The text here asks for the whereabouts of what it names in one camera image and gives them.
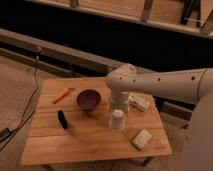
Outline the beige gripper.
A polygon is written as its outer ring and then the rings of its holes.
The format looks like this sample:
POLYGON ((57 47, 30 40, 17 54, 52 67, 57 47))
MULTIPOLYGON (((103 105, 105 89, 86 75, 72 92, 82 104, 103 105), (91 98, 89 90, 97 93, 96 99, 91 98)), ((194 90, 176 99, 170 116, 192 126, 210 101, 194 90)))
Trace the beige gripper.
POLYGON ((112 91, 109 97, 109 110, 122 110, 127 113, 129 110, 129 93, 112 91))

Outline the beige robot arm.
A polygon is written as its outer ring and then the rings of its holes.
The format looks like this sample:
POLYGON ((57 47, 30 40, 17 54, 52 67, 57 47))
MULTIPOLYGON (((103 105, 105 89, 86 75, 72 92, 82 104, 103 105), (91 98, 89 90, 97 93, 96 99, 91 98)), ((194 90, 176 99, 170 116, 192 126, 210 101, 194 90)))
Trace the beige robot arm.
POLYGON ((115 105, 127 99, 124 92, 194 104, 180 171, 213 171, 213 68, 138 74, 133 65, 124 64, 105 80, 115 105))

